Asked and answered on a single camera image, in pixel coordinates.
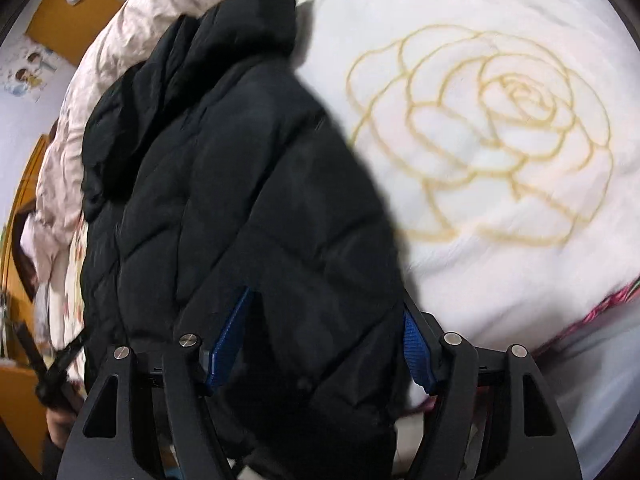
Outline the left hand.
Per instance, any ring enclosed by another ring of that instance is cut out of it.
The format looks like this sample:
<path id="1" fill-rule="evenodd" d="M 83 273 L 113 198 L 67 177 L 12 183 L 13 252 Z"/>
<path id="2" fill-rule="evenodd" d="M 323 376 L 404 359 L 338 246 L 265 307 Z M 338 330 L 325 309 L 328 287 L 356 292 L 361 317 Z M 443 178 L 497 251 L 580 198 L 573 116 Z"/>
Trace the left hand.
<path id="1" fill-rule="evenodd" d="M 49 438 L 53 445 L 60 450 L 66 447 L 77 416 L 77 413 L 66 411 L 62 408 L 46 409 L 46 423 Z"/>

